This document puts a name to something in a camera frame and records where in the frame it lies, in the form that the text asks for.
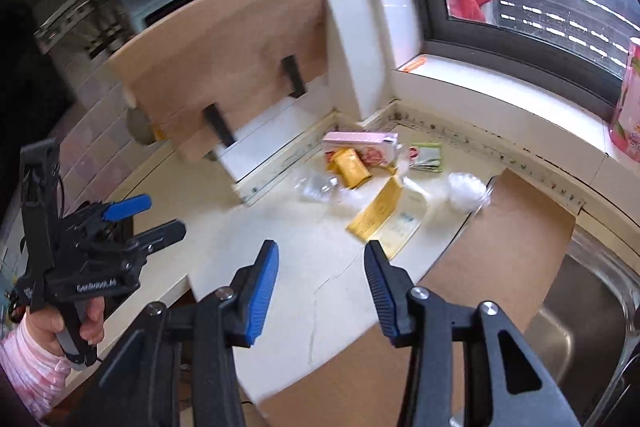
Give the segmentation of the person's left hand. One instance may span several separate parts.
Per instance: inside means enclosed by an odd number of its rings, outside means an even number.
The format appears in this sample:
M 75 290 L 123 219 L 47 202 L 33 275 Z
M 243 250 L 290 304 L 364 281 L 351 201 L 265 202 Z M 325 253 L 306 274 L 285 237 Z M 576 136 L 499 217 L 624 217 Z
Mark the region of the person's left hand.
M 105 301 L 103 297 L 96 297 L 87 301 L 86 317 L 81 325 L 80 335 L 91 346 L 97 345 L 104 338 L 104 309 Z M 37 312 L 32 312 L 27 308 L 25 321 L 29 335 L 41 348 L 52 353 L 52 355 L 62 357 L 63 349 L 58 342 L 58 334 L 64 331 L 65 324 L 61 313 L 57 309 L 47 307 Z

